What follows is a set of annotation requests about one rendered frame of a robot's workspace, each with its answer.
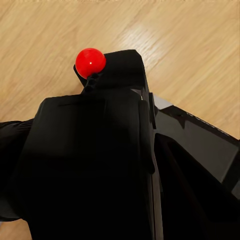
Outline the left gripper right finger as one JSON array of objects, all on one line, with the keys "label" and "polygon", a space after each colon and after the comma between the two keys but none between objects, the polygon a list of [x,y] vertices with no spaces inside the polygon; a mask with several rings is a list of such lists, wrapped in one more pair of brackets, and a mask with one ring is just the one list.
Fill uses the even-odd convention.
[{"label": "left gripper right finger", "polygon": [[174,139],[154,154],[174,240],[240,240],[240,200]]}]

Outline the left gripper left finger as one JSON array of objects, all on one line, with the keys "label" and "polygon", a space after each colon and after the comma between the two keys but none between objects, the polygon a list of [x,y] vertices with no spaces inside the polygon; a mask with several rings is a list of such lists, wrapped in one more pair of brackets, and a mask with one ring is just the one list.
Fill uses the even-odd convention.
[{"label": "left gripper left finger", "polygon": [[21,133],[0,138],[0,193],[16,168],[24,144]]}]

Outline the digital camera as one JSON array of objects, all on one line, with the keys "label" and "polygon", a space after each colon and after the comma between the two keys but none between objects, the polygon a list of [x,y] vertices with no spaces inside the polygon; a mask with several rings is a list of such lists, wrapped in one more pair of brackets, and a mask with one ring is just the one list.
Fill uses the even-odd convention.
[{"label": "digital camera", "polygon": [[154,152],[158,108],[135,49],[78,53],[81,94],[43,100],[33,119],[0,122],[25,144],[0,193],[0,222],[32,240],[164,240]]}]

